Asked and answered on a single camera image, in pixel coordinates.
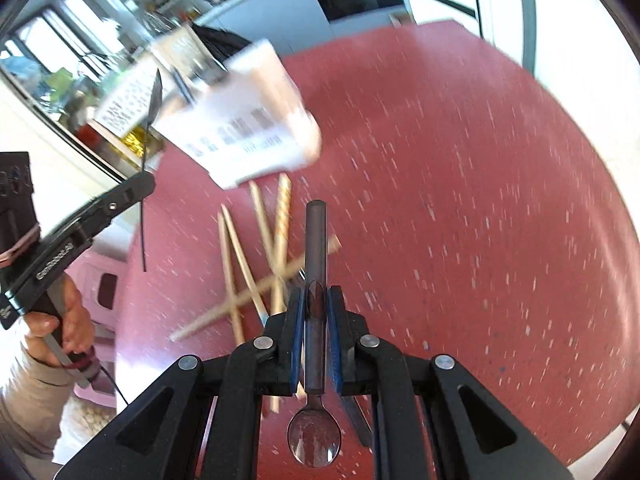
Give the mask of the grey sleeve left forearm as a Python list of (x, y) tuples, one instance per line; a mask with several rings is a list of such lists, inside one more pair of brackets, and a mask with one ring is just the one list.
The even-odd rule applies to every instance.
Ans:
[(19, 456), (51, 463), (74, 387), (67, 370), (35, 360), (21, 344), (1, 386), (1, 435), (10, 448)]

